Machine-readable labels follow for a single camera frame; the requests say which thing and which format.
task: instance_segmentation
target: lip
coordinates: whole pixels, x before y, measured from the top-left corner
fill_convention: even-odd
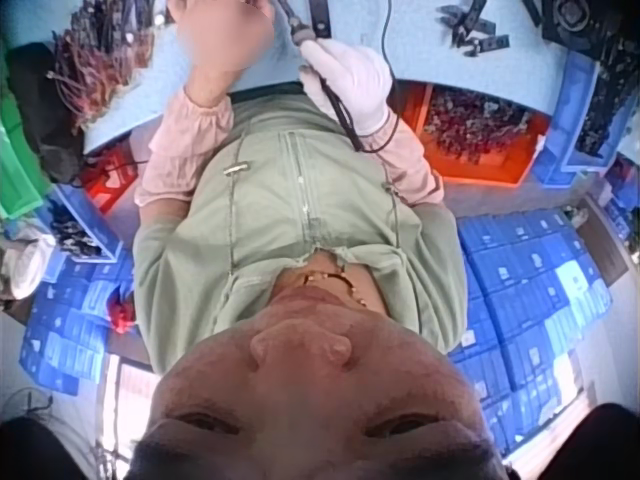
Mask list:
[[[271,305],[280,305],[287,302],[305,301],[344,306],[345,303],[333,293],[313,286],[295,287],[278,295]]]

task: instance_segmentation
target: green crate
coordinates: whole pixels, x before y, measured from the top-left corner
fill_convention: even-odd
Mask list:
[[[18,218],[42,205],[50,183],[29,148],[16,101],[6,83],[0,44],[0,218]]]

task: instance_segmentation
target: work surface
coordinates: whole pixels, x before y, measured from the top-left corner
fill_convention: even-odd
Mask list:
[[[333,37],[380,51],[388,0],[328,0]],[[69,25],[82,0],[4,0],[0,29],[10,47],[49,42],[52,31]],[[290,0],[309,20],[308,0]],[[387,49],[400,79],[476,90],[552,114],[564,73],[566,50],[545,42],[519,0],[490,0],[483,18],[497,23],[497,34],[511,36],[511,48],[468,58],[450,48],[450,30],[438,23],[439,6],[470,0],[392,0]],[[234,90],[296,80],[302,59],[288,36],[279,10],[273,48],[235,85]],[[184,84],[189,60],[176,39],[175,27],[157,35],[151,67],[139,72],[132,87],[86,134],[91,151],[146,121],[162,115],[171,96]]]

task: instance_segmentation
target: zipper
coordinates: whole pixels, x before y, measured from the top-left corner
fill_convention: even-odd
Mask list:
[[[300,157],[302,153],[300,151],[300,145],[298,142],[298,137],[294,132],[287,133],[287,140],[289,143],[289,149],[291,151],[291,155],[295,161],[296,165],[296,184],[298,186],[298,192],[300,193],[300,198],[302,198],[302,212],[304,214],[305,223],[303,225],[302,231],[304,235],[304,239],[307,243],[309,243],[312,239],[310,237],[310,231],[312,227],[311,222],[311,201],[309,199],[309,191],[305,185],[306,180],[302,173],[302,164],[300,163]]]

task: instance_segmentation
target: eye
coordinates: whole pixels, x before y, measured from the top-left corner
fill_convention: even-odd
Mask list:
[[[440,419],[433,415],[401,415],[368,428],[365,430],[364,435],[369,438],[390,438],[413,432],[414,430],[439,421]]]
[[[176,420],[208,432],[221,433],[224,435],[238,435],[240,433],[240,429],[235,425],[231,425],[224,420],[204,413],[187,413],[179,416]]]

